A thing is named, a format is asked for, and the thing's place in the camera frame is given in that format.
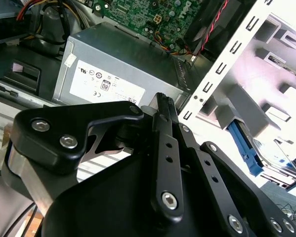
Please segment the green circuit board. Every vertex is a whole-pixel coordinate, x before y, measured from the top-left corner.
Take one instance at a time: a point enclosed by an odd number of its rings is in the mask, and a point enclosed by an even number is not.
[[[166,46],[180,50],[183,39],[203,0],[78,0],[128,29],[150,39],[158,31]]]

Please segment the blue plastic latch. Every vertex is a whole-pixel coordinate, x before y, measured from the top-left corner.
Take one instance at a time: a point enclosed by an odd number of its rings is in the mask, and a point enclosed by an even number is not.
[[[258,176],[263,171],[263,169],[257,164],[254,158],[257,155],[255,150],[253,148],[249,148],[241,132],[237,128],[235,121],[233,121],[228,126],[228,130],[230,131],[233,140],[238,147],[243,161],[247,164],[250,174],[254,175],[255,177]]]

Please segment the silver screw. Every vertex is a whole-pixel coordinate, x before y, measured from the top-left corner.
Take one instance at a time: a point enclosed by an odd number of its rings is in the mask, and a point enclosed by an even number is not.
[[[188,127],[186,127],[185,125],[183,125],[182,128],[183,128],[183,130],[184,130],[185,132],[189,132]]]
[[[283,219],[283,222],[284,222],[284,225],[286,226],[286,228],[290,231],[290,232],[292,232],[292,233],[294,233],[295,232],[295,229],[294,229],[294,227],[291,225],[291,223],[289,223],[287,220],[285,220],[285,219]]]
[[[278,224],[277,221],[274,220],[273,218],[271,218],[271,224],[274,227],[274,229],[276,229],[279,233],[281,233],[283,231],[280,224]]]
[[[49,123],[43,120],[33,121],[31,127],[38,132],[46,132],[50,129]]]
[[[177,208],[177,201],[173,194],[165,192],[162,194],[162,202],[168,209],[174,210]]]
[[[96,6],[95,6],[95,10],[96,10],[96,11],[100,11],[101,9],[102,9],[102,8],[100,7],[100,5],[96,5]]]
[[[214,152],[217,151],[217,147],[215,147],[213,144],[210,144],[209,147],[210,147]]]
[[[229,225],[239,234],[243,233],[243,227],[240,221],[233,215],[228,216]]]
[[[76,138],[74,136],[63,135],[60,138],[60,144],[65,148],[73,149],[73,148],[77,147],[78,141],[76,140]]]

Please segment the red wire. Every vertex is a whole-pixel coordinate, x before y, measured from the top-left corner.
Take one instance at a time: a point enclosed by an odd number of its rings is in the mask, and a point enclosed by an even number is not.
[[[221,8],[221,9],[219,10],[219,12],[217,13],[217,16],[216,16],[214,22],[211,24],[211,29],[209,30],[209,32],[208,32],[207,35],[206,35],[205,42],[203,43],[202,48],[201,48],[201,50],[200,50],[198,53],[200,53],[201,51],[204,50],[204,48],[205,48],[205,44],[208,42],[208,40],[209,40],[209,36],[211,35],[211,33],[212,33],[212,31],[213,31],[213,28],[214,28],[216,22],[218,21],[218,19],[220,18],[222,11],[226,8],[228,2],[229,2],[229,0],[226,0],[225,3],[224,3],[224,5],[222,6],[222,8]]]
[[[31,3],[35,4],[35,3],[40,2],[40,1],[42,1],[42,0],[30,0],[30,1],[28,1],[24,5],[24,7],[20,10],[20,12],[18,13],[18,15],[16,17],[16,21],[19,21],[20,19],[23,18],[24,10],[28,7],[29,4],[31,4]]]

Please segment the white label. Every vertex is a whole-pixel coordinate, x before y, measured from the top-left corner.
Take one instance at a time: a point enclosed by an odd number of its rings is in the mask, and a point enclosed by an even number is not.
[[[76,56],[74,54],[70,54],[69,57],[67,58],[67,60],[65,60],[64,65],[67,66],[68,68],[70,68],[72,66],[72,64],[74,63],[74,61],[76,60]]]
[[[139,104],[145,89],[104,70],[78,61],[70,93],[92,103],[128,100]]]

